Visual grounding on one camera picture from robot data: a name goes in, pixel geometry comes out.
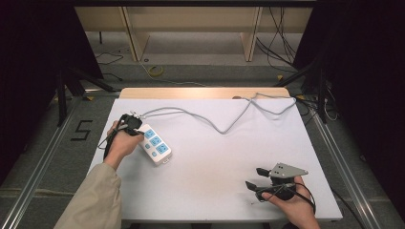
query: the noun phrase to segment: tabletop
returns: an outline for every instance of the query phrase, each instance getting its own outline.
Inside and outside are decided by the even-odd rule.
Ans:
[[[254,99],[256,104],[247,106],[255,93],[277,98]],[[294,99],[286,95],[284,88],[123,90],[103,136],[114,120],[131,110],[141,115],[158,109],[157,114],[146,115],[143,123],[159,133],[173,156],[156,166],[137,147],[122,161],[117,170],[122,179],[122,218],[133,222],[283,220],[280,209],[259,202],[245,186],[245,181],[268,186],[270,180],[259,177],[256,168],[272,169],[282,162],[309,171],[303,179],[316,199],[319,220],[341,219]],[[220,130],[232,127],[220,134],[205,120],[173,112],[174,108],[204,116]],[[90,170],[102,162],[102,155],[97,149]]]

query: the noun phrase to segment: beige sleeve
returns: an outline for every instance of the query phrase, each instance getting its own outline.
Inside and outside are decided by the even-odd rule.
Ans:
[[[121,180],[107,164],[84,179],[54,228],[120,228]]]

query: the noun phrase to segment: wire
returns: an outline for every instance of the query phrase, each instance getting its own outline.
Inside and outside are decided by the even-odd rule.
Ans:
[[[123,81],[123,79],[121,77],[118,77],[113,73],[103,73],[103,74],[112,75],[113,77],[117,78],[119,81]]]
[[[318,114],[318,113],[314,112],[313,115],[310,117],[310,119],[308,119],[308,121],[306,121],[306,123],[304,123],[304,126],[307,126],[308,123],[315,117],[316,114]]]
[[[268,8],[268,10],[270,11],[271,18],[273,19],[274,25],[275,25],[275,27],[277,29],[276,35],[277,35],[277,33],[280,34],[280,37],[282,38],[282,41],[283,41],[283,46],[284,46],[286,56],[287,56],[289,62],[292,62],[291,58],[292,59],[295,58],[294,55],[296,54],[296,52],[291,47],[291,45],[289,44],[289,42],[287,41],[287,39],[285,38],[285,35],[284,35],[284,12],[285,12],[285,9],[284,8],[280,9],[280,22],[279,22],[279,25],[277,25],[276,19],[274,18],[274,14],[271,11],[271,8]]]
[[[257,46],[259,47],[259,49],[260,49],[263,53],[265,53],[265,54],[267,55],[267,62],[268,62],[268,64],[270,65],[270,67],[272,67],[273,69],[276,69],[276,70],[280,70],[280,71],[287,72],[287,73],[296,73],[296,71],[283,70],[283,69],[279,69],[279,68],[273,66],[273,65],[271,64],[270,60],[269,60],[270,57],[273,58],[273,59],[281,60],[281,61],[287,63],[288,65],[290,65],[292,68],[294,68],[290,62],[286,61],[286,59],[284,59],[282,56],[280,56],[279,54],[277,54],[276,52],[274,52],[274,51],[272,51],[272,50],[270,49],[271,44],[270,44],[269,47],[267,47],[267,46],[259,39],[259,37],[256,37],[256,40],[259,42],[259,43],[256,43]]]
[[[109,65],[109,64],[112,64],[112,63],[114,63],[114,62],[119,61],[120,59],[122,59],[122,58],[124,57],[123,55],[118,55],[118,54],[112,54],[112,53],[108,53],[108,52],[103,52],[102,54],[97,55],[96,58],[101,57],[103,54],[109,54],[109,55],[112,55],[112,56],[117,56],[118,59],[115,59],[115,60],[113,60],[113,61],[111,61],[111,62],[108,62],[108,63],[98,63],[98,62],[97,62],[97,64],[99,64],[99,65]]]
[[[306,197],[302,196],[300,193],[296,193],[296,194],[297,194],[298,197],[303,198],[306,202],[309,202],[309,204],[310,204],[310,205],[312,206],[312,208],[313,208],[313,214],[315,214],[315,213],[316,213],[316,203],[315,203],[315,198],[313,197],[312,192],[309,190],[309,188],[307,188],[307,186],[305,186],[305,185],[302,184],[302,183],[295,183],[295,184],[301,185],[301,186],[303,186],[305,189],[307,189],[307,191],[309,192],[310,197],[312,198],[312,202],[311,202],[309,199],[307,199]]]
[[[195,84],[198,86],[202,86],[202,87],[223,87],[223,86],[218,86],[218,85],[205,85],[205,84],[201,84],[201,83],[196,83],[196,82],[175,82],[175,81],[170,81],[170,80],[165,80],[165,79],[156,79],[154,77],[152,77],[149,73],[149,71],[145,68],[145,66],[140,63],[139,64],[142,66],[142,68],[146,71],[146,73],[148,74],[149,78],[155,81],[160,81],[160,82],[166,82],[166,83],[172,83],[172,84],[176,84],[176,85],[184,85],[184,84]]]
[[[287,107],[285,107],[285,109],[281,112],[273,112],[270,110],[267,110],[265,108],[263,108],[262,106],[260,106],[259,104],[257,104],[254,99],[258,96],[258,95],[262,95],[262,96],[266,96],[266,97],[271,97],[271,98],[292,98],[293,102],[291,104],[289,104]],[[199,115],[199,114],[194,114],[191,112],[186,111],[183,108],[178,108],[178,107],[163,107],[163,108],[157,108],[155,110],[146,112],[145,114],[142,114],[140,117],[143,118],[148,118],[148,117],[152,117],[152,116],[159,116],[159,115],[173,115],[173,114],[188,114],[197,118],[200,118],[204,121],[206,121],[212,128],[214,128],[218,133],[220,133],[221,135],[226,135],[227,132],[229,132],[229,130],[235,125],[235,123],[245,114],[245,112],[247,111],[247,109],[249,108],[249,106],[252,104],[254,105],[256,108],[258,108],[259,110],[262,110],[264,112],[273,114],[273,115],[281,115],[283,114],[286,110],[288,110],[289,108],[291,108],[292,106],[295,105],[296,99],[294,97],[285,97],[285,96],[271,96],[271,95],[267,95],[267,94],[260,94],[260,93],[256,93],[253,97],[251,98],[244,98],[243,99],[247,100],[248,103],[246,104],[246,106],[243,108],[243,110],[241,111],[241,113],[232,121],[232,123],[225,129],[225,130],[220,130],[211,120],[209,120],[208,118]],[[152,114],[152,113],[156,113],[159,111],[164,111],[164,110],[175,110],[175,112],[170,112],[170,113],[160,113],[160,114]]]
[[[354,218],[357,220],[358,224],[360,224],[360,227],[362,229],[366,229],[366,227],[363,225],[363,223],[361,222],[361,220],[358,218],[358,216],[355,214],[355,212],[353,211],[353,209],[350,207],[350,205],[332,188],[330,187],[331,191],[338,197],[340,198],[340,200],[342,200],[343,204],[345,204],[345,206],[349,209],[349,211],[351,211],[351,213],[353,214]]]
[[[330,119],[331,121],[336,121],[339,116],[339,113],[336,113],[335,117],[330,117],[330,115],[328,114],[328,111],[327,111],[327,104],[328,104],[328,100],[325,100],[325,106],[324,106],[325,115],[327,115],[328,119]]]

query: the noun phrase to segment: white table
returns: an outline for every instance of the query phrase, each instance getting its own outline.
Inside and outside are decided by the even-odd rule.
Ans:
[[[186,90],[193,91],[169,89],[166,96],[172,97],[171,93],[181,94]],[[196,92],[199,90],[220,89],[195,89]],[[257,99],[257,102],[266,109],[279,112],[293,99]],[[115,101],[102,139],[113,121],[131,110],[143,114],[161,107],[180,107],[209,118],[224,130],[246,103],[244,99],[121,98]],[[265,222],[285,219],[277,207],[260,203],[245,187],[246,180],[268,185],[270,179],[258,176],[256,168],[272,169],[277,162],[309,171],[303,179],[315,197],[319,220],[342,218],[295,106],[275,115],[251,105],[226,135],[217,133],[206,122],[188,114],[154,116],[143,122],[160,134],[172,148],[173,156],[167,164],[157,167],[137,147],[122,161],[117,173],[122,178],[123,219],[136,222]],[[102,161],[102,156],[103,151],[97,149],[91,168]]]

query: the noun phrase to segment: person's right hand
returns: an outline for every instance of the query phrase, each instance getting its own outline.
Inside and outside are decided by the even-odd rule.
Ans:
[[[301,177],[295,177],[294,182],[305,185]],[[310,199],[309,191],[302,185],[296,185],[296,192]],[[312,206],[302,198],[294,195],[294,197],[289,200],[282,200],[270,193],[262,193],[262,197],[279,207],[286,214],[288,220],[298,228],[320,228],[315,215],[313,214]]]

